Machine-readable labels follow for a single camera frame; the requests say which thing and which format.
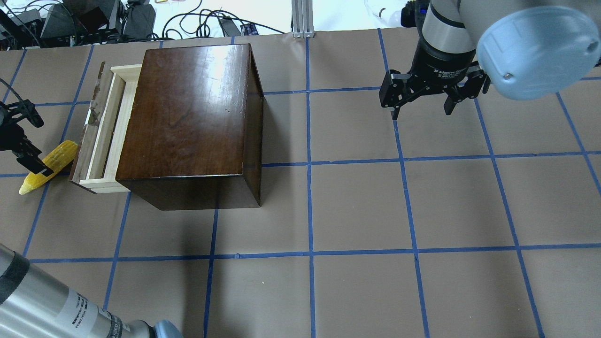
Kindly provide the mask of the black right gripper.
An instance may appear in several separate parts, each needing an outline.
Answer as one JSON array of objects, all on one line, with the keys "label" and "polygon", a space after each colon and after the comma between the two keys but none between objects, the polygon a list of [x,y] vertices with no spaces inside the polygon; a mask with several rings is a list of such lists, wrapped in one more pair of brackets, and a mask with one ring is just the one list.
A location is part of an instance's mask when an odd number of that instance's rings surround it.
[{"label": "black right gripper", "polygon": [[[443,105],[446,115],[451,115],[457,103],[487,94],[491,80],[480,66],[471,66],[476,51],[459,54],[440,51],[421,37],[408,73],[387,70],[379,89],[382,108],[391,110],[393,121],[399,117],[400,107],[408,102],[410,89],[422,95],[445,92]],[[466,75],[466,82],[457,85]]]}]

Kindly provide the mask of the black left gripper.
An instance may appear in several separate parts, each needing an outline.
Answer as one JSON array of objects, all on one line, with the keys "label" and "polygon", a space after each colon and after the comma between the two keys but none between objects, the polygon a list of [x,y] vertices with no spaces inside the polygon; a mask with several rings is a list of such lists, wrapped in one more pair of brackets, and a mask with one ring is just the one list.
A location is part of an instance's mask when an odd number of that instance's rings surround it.
[{"label": "black left gripper", "polygon": [[0,117],[0,150],[14,152],[17,162],[35,175],[42,174],[46,177],[52,175],[53,169],[39,158],[41,150],[30,141],[23,141],[24,130],[18,125],[18,122],[26,119],[35,128],[44,126],[34,103],[26,99],[11,103],[8,107],[2,106]]}]

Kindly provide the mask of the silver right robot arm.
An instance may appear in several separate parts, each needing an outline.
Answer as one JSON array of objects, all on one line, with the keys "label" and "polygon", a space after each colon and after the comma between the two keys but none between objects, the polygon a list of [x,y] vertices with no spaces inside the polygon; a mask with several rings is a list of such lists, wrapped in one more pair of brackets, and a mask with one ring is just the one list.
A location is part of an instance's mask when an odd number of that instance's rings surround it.
[{"label": "silver right robot arm", "polygon": [[491,85],[505,98],[538,99],[600,65],[598,0],[410,0],[400,15],[419,40],[410,70],[387,70],[378,92],[393,120],[438,94],[452,114]]}]

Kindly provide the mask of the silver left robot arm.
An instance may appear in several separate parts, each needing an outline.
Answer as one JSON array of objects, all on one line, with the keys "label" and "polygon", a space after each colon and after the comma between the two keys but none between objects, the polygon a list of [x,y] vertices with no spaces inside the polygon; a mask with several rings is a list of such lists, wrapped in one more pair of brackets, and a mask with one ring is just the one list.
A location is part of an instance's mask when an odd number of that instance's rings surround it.
[{"label": "silver left robot arm", "polygon": [[1,246],[0,326],[3,338],[180,338],[168,320],[124,322]]}]

